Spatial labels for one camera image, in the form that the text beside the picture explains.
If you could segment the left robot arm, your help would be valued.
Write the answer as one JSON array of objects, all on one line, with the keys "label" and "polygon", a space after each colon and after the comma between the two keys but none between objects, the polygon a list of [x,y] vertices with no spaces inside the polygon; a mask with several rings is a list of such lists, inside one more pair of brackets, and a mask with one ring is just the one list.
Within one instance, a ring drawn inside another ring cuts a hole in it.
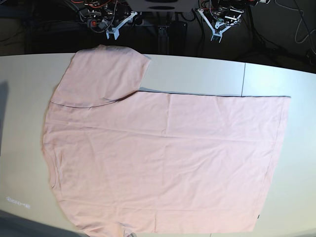
[{"label": "left robot arm", "polygon": [[225,26],[238,25],[245,10],[258,3],[268,4],[269,0],[202,0],[200,6],[209,13],[212,21]]}]

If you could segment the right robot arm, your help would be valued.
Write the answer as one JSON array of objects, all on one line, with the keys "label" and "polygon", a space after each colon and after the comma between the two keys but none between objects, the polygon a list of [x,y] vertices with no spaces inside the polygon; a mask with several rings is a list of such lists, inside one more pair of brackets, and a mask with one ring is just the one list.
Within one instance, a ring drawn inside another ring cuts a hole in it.
[{"label": "right robot arm", "polygon": [[79,15],[79,20],[97,34],[119,36],[119,29],[132,23],[138,14],[125,0],[66,0]]}]

